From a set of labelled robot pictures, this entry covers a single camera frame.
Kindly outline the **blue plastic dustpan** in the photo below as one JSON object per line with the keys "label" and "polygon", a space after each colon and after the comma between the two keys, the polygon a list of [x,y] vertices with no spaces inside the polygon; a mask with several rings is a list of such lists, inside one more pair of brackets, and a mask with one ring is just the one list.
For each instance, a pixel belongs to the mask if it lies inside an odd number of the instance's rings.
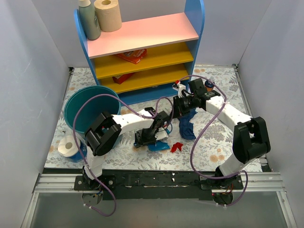
{"label": "blue plastic dustpan", "polygon": [[133,145],[135,148],[147,146],[148,151],[151,151],[151,152],[159,152],[159,151],[164,151],[164,150],[170,149],[170,146],[167,143],[161,142],[161,141],[156,141],[153,143],[144,143],[144,144],[135,142]]}

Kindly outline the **blue hand brush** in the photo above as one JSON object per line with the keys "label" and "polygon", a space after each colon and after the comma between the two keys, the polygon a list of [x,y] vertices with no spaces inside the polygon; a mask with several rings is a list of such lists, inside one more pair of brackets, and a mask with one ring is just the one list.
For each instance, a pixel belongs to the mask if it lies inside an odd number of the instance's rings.
{"label": "blue hand brush", "polygon": [[167,134],[170,134],[173,130],[172,123],[167,122],[166,125],[164,126],[164,129],[167,132]]}

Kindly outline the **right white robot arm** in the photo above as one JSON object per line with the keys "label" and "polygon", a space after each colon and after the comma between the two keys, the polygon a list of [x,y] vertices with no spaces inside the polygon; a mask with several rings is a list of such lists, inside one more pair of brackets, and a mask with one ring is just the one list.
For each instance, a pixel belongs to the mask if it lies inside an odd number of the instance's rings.
{"label": "right white robot arm", "polygon": [[207,89],[200,78],[188,84],[190,93],[186,92],[186,87],[180,81],[173,84],[178,94],[173,98],[171,115],[179,118],[195,108],[201,108],[213,114],[213,120],[219,119],[232,131],[232,154],[216,168],[212,177],[219,188],[225,189],[231,185],[232,177],[245,166],[270,152],[266,122],[262,117],[254,118],[239,111],[227,102],[227,97],[218,87]]}

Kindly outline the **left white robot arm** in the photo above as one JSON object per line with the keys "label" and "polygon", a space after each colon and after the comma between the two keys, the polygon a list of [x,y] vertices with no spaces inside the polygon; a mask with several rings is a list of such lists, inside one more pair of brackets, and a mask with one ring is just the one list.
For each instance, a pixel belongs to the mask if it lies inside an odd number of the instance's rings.
{"label": "left white robot arm", "polygon": [[100,187],[102,175],[102,156],[110,152],[118,138],[124,133],[135,131],[134,147],[155,145],[158,141],[168,138],[165,124],[170,116],[162,111],[156,113],[148,107],[139,114],[110,115],[102,112],[85,133],[87,149],[87,165],[83,168],[85,185],[96,190]]}

